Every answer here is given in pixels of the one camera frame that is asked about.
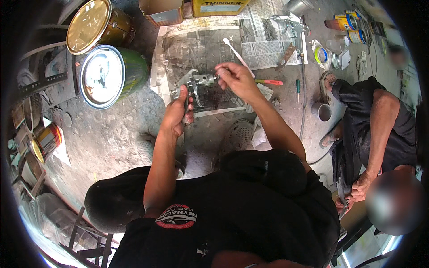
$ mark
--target gold paint can lid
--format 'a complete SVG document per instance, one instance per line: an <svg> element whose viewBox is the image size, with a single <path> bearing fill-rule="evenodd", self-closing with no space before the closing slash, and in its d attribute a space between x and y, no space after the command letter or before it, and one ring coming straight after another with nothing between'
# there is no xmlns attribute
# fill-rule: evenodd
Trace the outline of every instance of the gold paint can lid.
<svg viewBox="0 0 429 268"><path fill-rule="evenodd" d="M79 9L67 31L67 48L73 55L92 49L107 28L112 14L110 0L92 0Z"/></svg>
<svg viewBox="0 0 429 268"><path fill-rule="evenodd" d="M33 146L33 151L37 157L37 159L44 164L45 158L43 157L42 150L40 150L40 146L36 140L31 140L31 145Z"/></svg>

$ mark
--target cardboard box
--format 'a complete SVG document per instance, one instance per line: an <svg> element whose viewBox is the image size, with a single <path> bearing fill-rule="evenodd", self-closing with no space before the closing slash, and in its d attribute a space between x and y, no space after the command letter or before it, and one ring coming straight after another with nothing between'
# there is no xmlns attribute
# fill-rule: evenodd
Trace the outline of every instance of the cardboard box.
<svg viewBox="0 0 429 268"><path fill-rule="evenodd" d="M155 26L183 21L183 0L139 0L140 11Z"/></svg>
<svg viewBox="0 0 429 268"><path fill-rule="evenodd" d="M251 0L192 0L194 17L238 15Z"/></svg>

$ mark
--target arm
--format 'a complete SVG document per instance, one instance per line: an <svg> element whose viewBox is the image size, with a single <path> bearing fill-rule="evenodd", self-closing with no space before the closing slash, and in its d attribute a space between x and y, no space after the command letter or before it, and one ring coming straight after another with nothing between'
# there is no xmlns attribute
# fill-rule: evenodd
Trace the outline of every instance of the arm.
<svg viewBox="0 0 429 268"><path fill-rule="evenodd" d="M377 177L383 163L384 150L399 113L399 99L386 90L376 89L371 108L371 143L366 170L352 186L355 201L365 200L369 185Z"/></svg>
<svg viewBox="0 0 429 268"><path fill-rule="evenodd" d="M161 123L158 137L155 142L154 157L149 171L143 195L143 206L146 218L158 218L167 208L168 202L174 195L176 188L175 148L177 139L183 134L181 123L184 102L187 98L186 86L181 86L180 96L170 103ZM189 98L189 109L185 117L189 123L193 122L193 101Z"/></svg>
<svg viewBox="0 0 429 268"><path fill-rule="evenodd" d="M218 64L215 69L221 77L219 85L223 90L229 86L237 96L252 105L261 120L271 147L293 152L301 160L305 171L310 171L311 167L305 158L302 142L259 91L247 68L226 62Z"/></svg>

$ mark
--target sandal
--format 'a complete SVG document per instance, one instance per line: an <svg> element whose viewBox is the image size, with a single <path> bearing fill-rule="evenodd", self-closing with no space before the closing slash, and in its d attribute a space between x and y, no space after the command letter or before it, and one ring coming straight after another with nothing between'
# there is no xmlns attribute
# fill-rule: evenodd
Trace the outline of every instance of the sandal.
<svg viewBox="0 0 429 268"><path fill-rule="evenodd" d="M155 138L148 134L141 134L136 138L136 149L143 157L147 157L152 164L154 158ZM175 161L175 167L178 170L177 178L183 178L185 174L185 167L179 162Z"/></svg>
<svg viewBox="0 0 429 268"><path fill-rule="evenodd" d="M333 72L331 71L324 72L319 80L321 103L329 104L329 102L331 101L331 98L329 98L328 94L326 93L326 87L325 87L325 79L330 74L333 74Z"/></svg>
<svg viewBox="0 0 429 268"><path fill-rule="evenodd" d="M152 164L154 157L155 138L148 134L141 134L136 138L136 149L143 157L147 157Z"/></svg>
<svg viewBox="0 0 429 268"><path fill-rule="evenodd" d="M234 123L224 140L222 141L221 149L218 155L213 159L211 166L217 170L219 159L232 151L245 151L250 146L253 138L253 124L247 120L238 120Z"/></svg>
<svg viewBox="0 0 429 268"><path fill-rule="evenodd" d="M341 120L340 121L338 121L336 124L335 124L335 126L325 135L325 136L323 136L323 138L320 140L320 142L319 142L319 146L320 146L320 148L322 148L322 149L325 149L326 147L328 147L329 145L331 145L332 143L334 143L335 141L337 141L337 140L339 140L339 139L336 139L336 140L333 140L333 133L334 133L334 130L335 130L335 128L337 127L337 125L339 124L341 122ZM322 142L326 139L326 137L328 137L329 136L329 141L328 141L328 145L327 146L323 146L322 145Z"/></svg>

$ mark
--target printed logo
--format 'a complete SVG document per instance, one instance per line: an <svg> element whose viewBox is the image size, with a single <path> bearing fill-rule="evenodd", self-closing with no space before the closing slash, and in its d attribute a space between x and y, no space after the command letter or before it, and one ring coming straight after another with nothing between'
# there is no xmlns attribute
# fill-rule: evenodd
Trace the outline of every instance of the printed logo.
<svg viewBox="0 0 429 268"><path fill-rule="evenodd" d="M194 225L196 214L184 204L169 206L156 220L163 228L185 229Z"/></svg>

